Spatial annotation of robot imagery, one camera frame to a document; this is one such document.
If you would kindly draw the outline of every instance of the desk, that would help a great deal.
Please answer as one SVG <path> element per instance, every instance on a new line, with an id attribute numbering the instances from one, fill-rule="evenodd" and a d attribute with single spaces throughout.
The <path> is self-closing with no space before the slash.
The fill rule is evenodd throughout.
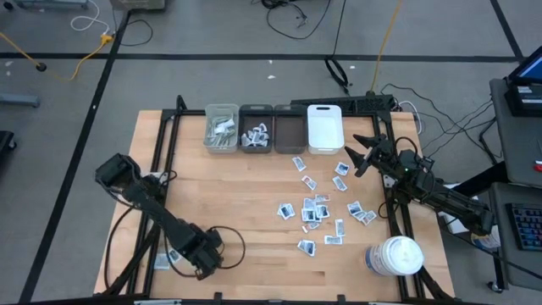
<path id="1" fill-rule="evenodd" d="M 161 111 L 141 111 L 135 126 L 130 156 L 145 171 L 150 168 L 157 139 Z M 418 135 L 412 114 L 392 114 L 395 136 L 408 136 L 418 145 Z M 363 153 L 366 149 L 355 142 L 352 134 L 373 134 L 371 119 L 344 118 L 346 145 Z M 341 161 L 351 165 L 346 151 L 334 156 L 302 154 L 307 165 L 298 172 L 291 155 L 275 152 L 245 154 L 238 151 L 227 155 L 212 155 L 202 145 L 205 117 L 182 116 L 175 147 L 173 170 L 178 177 L 169 185 L 166 208 L 203 229 L 212 225 L 236 228 L 246 240 L 246 258 L 237 268 L 218 270 L 203 281 L 181 278 L 173 270 L 156 270 L 151 297 L 212 299 L 216 291 L 224 299 L 283 299 L 283 300 L 337 300 L 338 294 L 348 301 L 399 301 L 395 277 L 379 277 L 360 263 L 365 248 L 380 243 L 390 236 L 385 219 L 376 219 L 365 227 L 352 218 L 346 204 L 359 200 L 364 209 L 375 210 L 384 201 L 383 186 L 376 169 L 371 168 L 361 178 L 353 169 L 344 182 L 348 191 L 335 189 L 332 178 L 336 164 Z M 399 149 L 410 148 L 407 141 L 400 141 Z M 301 182 L 309 175 L 318 183 L 310 191 Z M 301 230 L 302 200 L 315 193 L 330 194 L 331 217 L 319 228 L 303 233 Z M 279 203 L 290 202 L 296 217 L 282 220 L 277 216 Z M 425 266 L 444 291 L 454 295 L 450 272 L 433 210 L 416 203 L 410 204 L 413 232 L 425 256 Z M 117 204 L 112 226 L 125 211 Z M 335 234 L 335 219 L 343 219 L 346 226 L 344 245 L 324 245 L 325 235 Z M 140 222 L 140 213 L 130 213 L 119 226 L 112 242 L 110 280 L 124 268 L 132 256 Z M 226 248 L 224 264 L 234 263 L 241 255 L 238 237 L 228 231 L 220 232 Z M 315 258 L 308 257 L 296 248 L 300 239 L 317 243 Z M 163 241 L 159 248 L 163 252 Z M 147 259 L 140 265 L 136 291 L 141 291 Z M 181 271 L 191 267 L 180 262 Z M 105 289 L 103 262 L 95 291 Z M 415 296 L 409 285 L 410 296 Z"/>
<path id="2" fill-rule="evenodd" d="M 489 189 L 491 209 L 495 213 L 499 224 L 499 236 L 501 237 L 501 252 L 504 259 L 517 263 L 537 274 L 542 274 L 541 252 L 520 251 L 517 249 L 516 239 L 512 231 L 512 225 L 508 219 L 505 204 L 529 203 L 542 204 L 542 190 L 525 186 L 512 186 L 504 183 L 494 183 Z M 502 264 L 504 278 L 515 286 L 527 287 L 542 291 L 542 281 L 520 270 Z"/>
<path id="3" fill-rule="evenodd" d="M 542 174 L 534 171 L 534 160 L 542 159 L 542 118 L 514 117 L 508 108 L 504 80 L 489 83 L 499 126 L 504 161 L 454 187 L 455 191 L 473 196 L 489 189 L 493 182 L 513 182 L 542 188 Z"/>

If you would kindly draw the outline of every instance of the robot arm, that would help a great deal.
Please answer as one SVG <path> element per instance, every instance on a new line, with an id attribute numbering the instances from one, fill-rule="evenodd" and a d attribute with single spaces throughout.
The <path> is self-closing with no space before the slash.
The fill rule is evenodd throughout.
<path id="1" fill-rule="evenodd" d="M 147 214 L 166 233 L 171 247 L 196 267 L 196 277 L 203 280 L 220 268 L 224 260 L 217 251 L 222 244 L 216 230 L 203 232 L 197 225 L 175 218 L 160 202 L 164 193 L 159 178 L 146 176 L 136 162 L 116 154 L 96 171 L 95 180 L 114 197 L 122 197 L 135 209 Z"/>
<path id="2" fill-rule="evenodd" d="M 484 204 L 439 183 L 431 171 L 432 160 L 420 158 L 417 152 L 412 150 L 405 150 L 397 155 L 396 142 L 386 139 L 385 135 L 354 135 L 354 138 L 369 149 L 367 155 L 362 155 L 345 147 L 357 169 L 356 177 L 361 177 L 372 165 L 382 175 L 386 175 L 388 180 L 393 180 L 392 197 L 398 203 L 406 204 L 417 199 L 435 210 L 456 217 L 474 234 L 483 236 L 491 233 L 494 215 Z"/>

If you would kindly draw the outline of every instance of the white cord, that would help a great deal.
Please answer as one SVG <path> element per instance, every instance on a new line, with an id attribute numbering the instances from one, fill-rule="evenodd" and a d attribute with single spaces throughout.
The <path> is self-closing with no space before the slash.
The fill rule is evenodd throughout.
<path id="1" fill-rule="evenodd" d="M 418 110 L 416 109 L 416 106 L 414 106 L 414 104 L 411 103 L 410 101 L 403 101 L 403 102 L 400 102 L 400 103 L 399 103 L 399 106 L 401 106 L 402 104 L 405 104 L 405 103 L 409 104 L 410 107 L 412 107 L 412 108 L 414 109 L 414 113 L 415 113 L 416 116 L 418 117 L 418 126 L 419 126 L 419 128 L 418 128 L 418 134 L 420 135 L 420 134 L 422 133 L 422 130 L 423 130 L 423 128 L 422 128 L 422 119 L 420 118 L 420 114 L 418 113 Z"/>
<path id="2" fill-rule="evenodd" d="M 94 4 L 94 6 L 96 7 L 96 17 L 92 18 L 92 17 L 89 17 L 89 16 L 77 16 L 75 18 L 73 18 L 71 20 L 71 22 L 69 23 L 69 25 L 71 26 L 72 29 L 76 30 L 76 31 L 86 31 L 88 30 L 95 22 L 97 23 L 101 23 L 102 25 L 105 25 L 107 28 L 106 30 L 103 32 L 103 35 L 107 35 L 109 33 L 109 25 L 101 20 L 98 20 L 98 17 L 100 16 L 100 8 L 98 7 L 98 5 L 92 1 L 92 0 L 88 0 L 88 2 Z M 74 26 L 74 22 L 78 19 L 87 19 L 87 20 L 90 20 L 91 23 L 89 23 L 87 26 L 85 27 L 82 27 L 82 28 L 76 28 Z"/>

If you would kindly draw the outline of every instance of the wooden tabletop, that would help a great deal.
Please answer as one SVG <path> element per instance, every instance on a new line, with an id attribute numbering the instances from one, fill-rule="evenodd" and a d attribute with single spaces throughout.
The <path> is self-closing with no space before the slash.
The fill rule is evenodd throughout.
<path id="1" fill-rule="evenodd" d="M 130 156 L 141 166 L 150 169 L 158 133 L 161 111 L 141 111 L 135 126 Z M 416 126 L 409 113 L 393 113 L 395 137 L 408 136 L 419 146 Z M 352 134 L 373 135 L 371 119 L 344 118 L 346 145 L 360 153 L 367 150 L 355 142 Z M 336 300 L 338 294 L 348 301 L 399 301 L 395 277 L 373 274 L 361 257 L 368 246 L 379 244 L 390 237 L 386 219 L 377 218 L 364 226 L 352 218 L 346 204 L 358 200 L 364 210 L 376 210 L 384 201 L 379 173 L 371 168 L 358 179 L 353 167 L 347 177 L 345 192 L 338 191 L 332 181 L 338 162 L 351 165 L 344 150 L 333 156 L 302 154 L 307 169 L 297 171 L 291 155 L 269 154 L 212 155 L 202 145 L 205 130 L 204 116 L 184 116 L 175 148 L 173 169 L 178 177 L 169 185 L 166 208 L 174 215 L 193 222 L 204 230 L 213 225 L 236 228 L 245 238 L 246 257 L 235 269 L 217 270 L 205 280 L 179 277 L 173 270 L 155 270 L 151 297 L 210 299 L 220 291 L 224 299 L 284 299 Z M 167 146 L 169 130 L 166 132 Z M 399 149 L 408 149 L 407 141 L 399 142 Z M 164 148 L 161 166 L 165 159 Z M 309 175 L 318 183 L 311 191 L 301 178 Z M 304 197 L 329 194 L 331 217 L 313 231 L 301 230 L 301 206 Z M 280 203 L 291 203 L 296 217 L 283 220 L 277 215 Z M 117 204 L 112 226 L 126 207 Z M 414 236 L 425 255 L 425 267 L 441 288 L 454 295 L 450 271 L 433 210 L 419 204 L 409 205 Z M 113 281 L 130 260 L 137 236 L 141 214 L 130 213 L 121 223 L 112 242 L 109 281 Z M 346 236 L 341 246 L 324 245 L 325 235 L 335 235 L 335 219 L 345 221 Z M 235 263 L 241 255 L 239 238 L 227 230 L 220 234 L 225 243 L 224 265 Z M 301 239 L 316 242 L 316 255 L 307 256 L 297 249 Z M 158 252 L 164 252 L 160 241 Z M 176 266 L 190 273 L 193 269 L 185 261 Z M 141 291 L 147 258 L 140 265 L 137 291 Z M 412 279 L 408 281 L 414 296 Z M 103 262 L 95 291 L 103 291 Z"/>

